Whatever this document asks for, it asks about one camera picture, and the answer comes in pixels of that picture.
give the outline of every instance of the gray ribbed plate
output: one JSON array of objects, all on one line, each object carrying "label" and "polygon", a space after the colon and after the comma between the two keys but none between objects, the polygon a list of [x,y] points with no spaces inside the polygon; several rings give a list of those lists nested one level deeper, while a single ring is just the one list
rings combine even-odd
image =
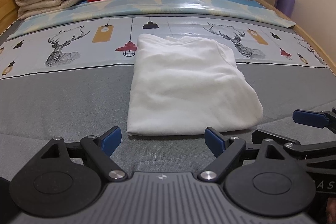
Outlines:
[{"label": "gray ribbed plate", "polygon": [[191,173],[135,172],[130,180],[110,183],[91,207],[68,217],[35,218],[21,213],[14,224],[312,224],[305,214],[286,219],[258,218],[225,199],[215,183]]}]

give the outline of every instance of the gray bed sheet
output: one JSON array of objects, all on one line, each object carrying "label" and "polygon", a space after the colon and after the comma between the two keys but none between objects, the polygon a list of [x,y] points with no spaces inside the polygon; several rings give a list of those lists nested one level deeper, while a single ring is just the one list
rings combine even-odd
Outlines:
[{"label": "gray bed sheet", "polygon": [[[237,66],[264,107],[258,128],[298,139],[302,144],[336,140],[327,129],[298,125],[291,118],[298,108],[321,111],[335,106],[336,77],[329,69]],[[214,160],[203,136],[126,134],[132,76],[133,66],[111,66],[1,80],[0,176],[11,180],[55,136],[74,142],[87,135],[101,135],[114,125],[122,130],[122,143],[112,159],[128,174],[198,172]],[[250,142],[254,129],[225,134]]]}]

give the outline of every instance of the deer print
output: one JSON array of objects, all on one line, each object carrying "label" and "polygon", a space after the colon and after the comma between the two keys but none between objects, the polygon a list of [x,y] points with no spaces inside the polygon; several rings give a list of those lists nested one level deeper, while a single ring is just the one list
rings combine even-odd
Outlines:
[{"label": "deer print", "polygon": [[[217,25],[217,24],[211,24],[209,22],[208,22],[208,25],[211,25],[210,29],[208,30],[208,29],[204,28],[205,30],[207,30],[208,32],[211,32],[213,34],[220,35],[221,37],[223,37],[227,40],[231,40],[232,43],[235,45],[236,49],[241,53],[242,56],[245,56],[245,57],[251,58],[251,59],[264,59],[265,58],[265,54],[261,50],[245,47],[244,45],[242,45],[240,43],[241,40],[242,40],[242,37],[245,36],[245,32],[242,33],[240,31],[237,31],[233,26]],[[217,33],[214,30],[212,30],[212,28],[214,26],[223,26],[223,27],[232,28],[238,34],[234,32],[235,37],[231,38],[231,37],[228,37],[226,34],[221,33],[220,31],[218,31],[218,33]]]},{"label": "deer print", "polygon": [[64,65],[64,64],[69,64],[71,62],[73,62],[75,59],[80,58],[80,53],[79,52],[71,52],[71,53],[66,53],[66,52],[62,52],[62,49],[69,45],[72,41],[80,39],[84,36],[86,36],[90,31],[88,31],[86,34],[84,34],[84,32],[79,29],[81,31],[81,34],[77,37],[75,37],[75,35],[73,35],[73,37],[67,41],[65,41],[65,43],[59,45],[58,43],[58,39],[54,40],[55,37],[53,37],[52,39],[48,39],[48,42],[50,44],[52,44],[52,47],[54,48],[53,52],[49,55],[45,65],[47,67],[52,67],[52,66],[58,66],[58,65]]},{"label": "deer print", "polygon": [[312,54],[314,54],[314,56],[316,57],[316,59],[317,59],[322,65],[325,65],[325,62],[323,61],[323,59],[322,59],[321,57],[319,57],[319,55],[314,51],[314,49],[313,49],[310,45],[309,45],[309,47],[307,47],[307,46],[305,46],[304,44],[301,43],[301,42],[306,43],[304,40],[301,40],[301,39],[296,38],[296,37],[294,37],[294,38],[296,39],[296,42],[297,42],[300,46],[306,48],[309,52],[311,52]]}]

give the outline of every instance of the white t-shirt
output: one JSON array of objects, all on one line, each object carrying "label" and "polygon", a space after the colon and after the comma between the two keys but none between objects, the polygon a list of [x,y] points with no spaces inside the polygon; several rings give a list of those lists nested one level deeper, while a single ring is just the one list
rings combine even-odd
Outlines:
[{"label": "white t-shirt", "polygon": [[233,51],[200,37],[137,40],[127,133],[204,134],[252,127],[263,116],[258,96]]}]

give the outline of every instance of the purple object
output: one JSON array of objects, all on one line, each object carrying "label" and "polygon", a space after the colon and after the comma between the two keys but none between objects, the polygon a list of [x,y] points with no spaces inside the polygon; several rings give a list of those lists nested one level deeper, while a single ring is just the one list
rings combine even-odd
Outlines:
[{"label": "purple object", "polygon": [[292,16],[295,0],[275,0],[275,4],[275,8],[284,13],[286,16]]}]

